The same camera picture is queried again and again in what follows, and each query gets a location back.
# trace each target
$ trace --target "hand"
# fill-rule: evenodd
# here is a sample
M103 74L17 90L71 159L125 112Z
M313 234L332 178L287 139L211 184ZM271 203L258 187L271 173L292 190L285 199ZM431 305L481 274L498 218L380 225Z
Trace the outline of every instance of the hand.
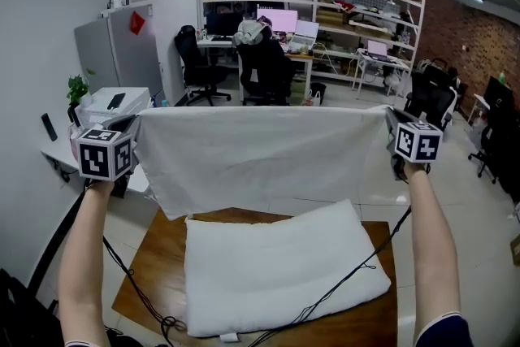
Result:
M424 171L424 166L421 163L411 163L405 161L405 175L408 180L412 178L415 172Z
M108 197L111 195L112 189L114 189L114 183L112 181L96 181L89 186L89 189L98 191L100 194Z

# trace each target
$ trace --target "white desk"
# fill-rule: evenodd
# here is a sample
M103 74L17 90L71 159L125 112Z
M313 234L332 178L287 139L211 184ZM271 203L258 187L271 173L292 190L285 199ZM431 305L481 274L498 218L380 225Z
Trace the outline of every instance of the white desk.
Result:
M486 102L484 100L484 97L479 96L478 94L473 94L473 95L474 95L474 104L473 104L473 108L471 109L470 117L468 117L468 124L471 122L471 116L473 116L473 113L475 112L478 104L480 104L486 110L489 110L489 108L490 108L488 102Z
M199 48L232 48L231 41L212 41L210 39L204 39L202 41L197 41L197 46ZM286 57L289 57L291 61L296 63L304 63L305 64L305 94L307 94L310 90L310 74L312 70L312 57L309 55L295 55L295 54L286 54ZM240 90L240 101L244 103L244 87L240 82L242 76L242 59L240 55L238 56L238 85Z
M386 63L384 61L379 61L378 59L371 58L368 54L366 54L366 50L364 50L363 48L358 48L356 54L357 54L357 65L356 65L356 72L354 74L354 81L352 82L352 90L354 90L354 87L356 85L356 78L358 77L358 70L361 70L361 77L358 81L359 86L357 87L357 97L358 98L359 98L359 93L361 92L361 86L363 84L363 79L365 78L366 65L368 63L373 63L373 64L377 64L377 65L385 65L387 67L392 67L392 68L396 68L398 70L402 70L403 72L406 73L406 78L405 78L406 82L410 78L410 73L411 73L410 67L408 67L402 59L395 58L395 57L389 57L392 60L392 62ZM399 87L397 88L396 98L397 98L398 94L403 90L403 88L401 87L403 84L403 78L404 77L401 78L401 83L399 84Z
M54 142L47 137L40 151L63 165L78 169L78 162L74 159L74 155L72 154L71 142L68 139L67 132L58 132L58 139ZM137 165L133 174L130 175L128 189L136 191L137 193L146 193L148 187L149 183L143 172L143 168L141 168L141 165Z

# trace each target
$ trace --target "pink screen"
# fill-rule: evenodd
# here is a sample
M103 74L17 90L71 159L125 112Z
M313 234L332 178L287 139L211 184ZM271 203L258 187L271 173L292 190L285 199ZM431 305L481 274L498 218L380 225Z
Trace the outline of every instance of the pink screen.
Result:
M273 23L273 31L276 32L292 32L296 31L296 21L298 20L298 11L290 11L287 9L257 9L257 19L265 16Z

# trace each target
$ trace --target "black office chair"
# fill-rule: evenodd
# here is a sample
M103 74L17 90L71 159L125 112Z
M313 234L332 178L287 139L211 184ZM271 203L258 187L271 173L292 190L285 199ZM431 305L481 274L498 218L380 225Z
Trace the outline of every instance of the black office chair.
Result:
M511 103L498 101L491 105L487 113L487 126L482 131L480 139L482 149L477 154L468 155L469 160L477 158L482 162L478 178L482 177L483 170L489 167L493 175L492 183L496 183L501 174L501 167L511 156L508 152L518 147L518 143L514 143L518 139L516 130Z
M242 60L240 82L250 94L244 98L243 104L287 106L286 98L291 95L291 82L296 70L292 61L285 57L279 42L264 39L254 46L239 45L236 50ZM253 69L257 70L258 82L251 80Z
M192 91L189 96L192 98L196 94L197 97L189 100L186 106L203 98L207 99L210 106L213 106L212 97L225 97L228 101L231 100L231 94L217 91L217 84L226 80L229 70L225 67L207 64L198 50L195 28L193 26L185 25L180 29L175 36L175 47L184 61L184 83L204 88Z
M444 83L439 85L426 74L413 72L412 91L406 95L404 110L415 117L420 117L421 113L425 112L427 122L444 131L452 119L446 112L456 96Z

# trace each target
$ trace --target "red sticker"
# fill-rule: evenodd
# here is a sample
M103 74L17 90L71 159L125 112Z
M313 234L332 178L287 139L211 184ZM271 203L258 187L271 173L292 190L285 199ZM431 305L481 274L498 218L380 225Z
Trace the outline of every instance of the red sticker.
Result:
M145 25L145 22L146 20L141 18L139 14L134 11L130 20L130 30L136 35L139 35L139 32L141 31L141 28Z

